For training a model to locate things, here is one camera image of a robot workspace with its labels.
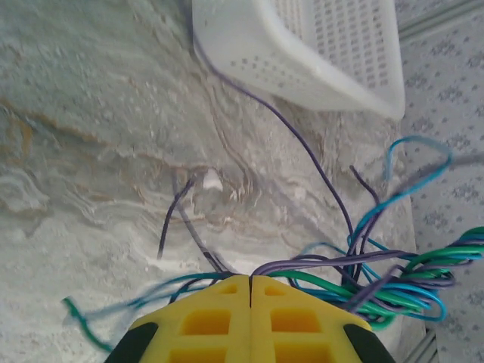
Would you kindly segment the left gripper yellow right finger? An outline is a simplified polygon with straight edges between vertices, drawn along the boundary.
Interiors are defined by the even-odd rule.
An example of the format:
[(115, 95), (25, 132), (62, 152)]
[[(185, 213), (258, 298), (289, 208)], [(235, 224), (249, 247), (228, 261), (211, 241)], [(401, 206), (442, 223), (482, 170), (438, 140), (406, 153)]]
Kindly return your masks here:
[(394, 362), (360, 317), (265, 276), (252, 278), (253, 362)]

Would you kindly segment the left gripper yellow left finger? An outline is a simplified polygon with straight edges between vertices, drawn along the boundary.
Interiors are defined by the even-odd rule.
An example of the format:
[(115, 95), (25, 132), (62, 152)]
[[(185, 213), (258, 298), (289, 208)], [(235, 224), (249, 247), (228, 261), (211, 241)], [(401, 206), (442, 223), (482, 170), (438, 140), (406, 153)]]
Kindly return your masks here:
[(236, 275), (138, 318), (107, 362), (249, 362), (249, 278)]

